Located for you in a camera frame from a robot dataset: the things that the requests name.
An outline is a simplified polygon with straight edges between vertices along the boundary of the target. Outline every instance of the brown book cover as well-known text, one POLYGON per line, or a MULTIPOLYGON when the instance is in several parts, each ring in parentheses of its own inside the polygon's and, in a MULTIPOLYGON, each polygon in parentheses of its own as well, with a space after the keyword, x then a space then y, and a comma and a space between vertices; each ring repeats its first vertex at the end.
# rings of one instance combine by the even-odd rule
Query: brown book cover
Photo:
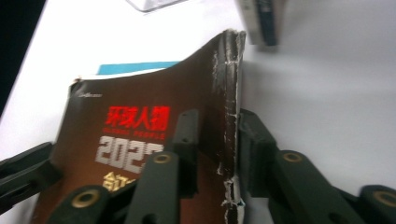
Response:
POLYGON ((45 223, 74 189, 95 184, 115 191, 136 180, 190 109, 199 111, 198 193, 181 200, 181 223, 240 223, 235 169, 244 44, 244 32, 226 30, 170 68, 79 79, 50 157, 64 177, 40 194, 32 223, 45 223))

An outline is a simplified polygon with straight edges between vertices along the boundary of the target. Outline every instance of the book cover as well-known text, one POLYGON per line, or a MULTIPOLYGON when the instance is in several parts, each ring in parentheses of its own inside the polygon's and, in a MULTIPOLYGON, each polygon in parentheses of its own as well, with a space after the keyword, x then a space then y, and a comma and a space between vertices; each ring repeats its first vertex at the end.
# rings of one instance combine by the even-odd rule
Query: book cover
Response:
POLYGON ((200 116, 198 193, 181 200, 181 223, 240 223, 235 169, 244 44, 244 32, 226 30, 172 67, 77 80, 50 156, 64 177, 40 194, 32 223, 45 223, 74 189, 116 191, 138 179, 145 159, 163 150, 178 115, 190 109, 200 116))

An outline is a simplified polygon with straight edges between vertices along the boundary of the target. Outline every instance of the white table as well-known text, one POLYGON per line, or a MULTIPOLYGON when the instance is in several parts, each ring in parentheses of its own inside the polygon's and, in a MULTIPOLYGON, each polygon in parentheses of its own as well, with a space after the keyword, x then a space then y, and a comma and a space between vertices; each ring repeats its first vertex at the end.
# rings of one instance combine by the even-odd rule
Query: white table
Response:
MULTIPOLYGON (((277 50, 247 41, 242 107, 336 187, 396 189, 396 2, 293 0, 283 10, 277 50)), ((78 75, 103 63, 183 60, 227 28, 244 29, 230 0, 147 15, 123 0, 48 0, 1 118, 0 160, 56 140, 78 75)), ((26 223, 34 202, 0 223, 26 223)), ((248 223, 271 223, 264 199, 247 199, 247 209, 248 223)))

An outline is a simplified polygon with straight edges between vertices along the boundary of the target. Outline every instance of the book spine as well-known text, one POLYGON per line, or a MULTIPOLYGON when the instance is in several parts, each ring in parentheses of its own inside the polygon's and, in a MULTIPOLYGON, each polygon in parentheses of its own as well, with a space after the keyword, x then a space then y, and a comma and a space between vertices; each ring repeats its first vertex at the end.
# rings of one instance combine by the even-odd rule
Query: book spine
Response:
POLYGON ((256 0, 238 0, 238 4, 251 44, 262 45, 264 41, 256 0))
POLYGON ((267 46, 276 45, 276 31, 274 20, 273 0, 256 0, 262 36, 267 46))

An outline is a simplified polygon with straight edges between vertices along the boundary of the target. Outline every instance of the red chinese characters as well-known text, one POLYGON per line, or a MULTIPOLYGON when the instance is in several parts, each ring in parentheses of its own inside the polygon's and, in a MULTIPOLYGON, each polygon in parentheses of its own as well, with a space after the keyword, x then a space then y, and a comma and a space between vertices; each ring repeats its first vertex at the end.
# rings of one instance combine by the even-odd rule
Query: red chinese characters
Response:
POLYGON ((119 128, 144 127, 148 131, 165 131, 169 120, 170 106, 111 106, 106 125, 119 128))

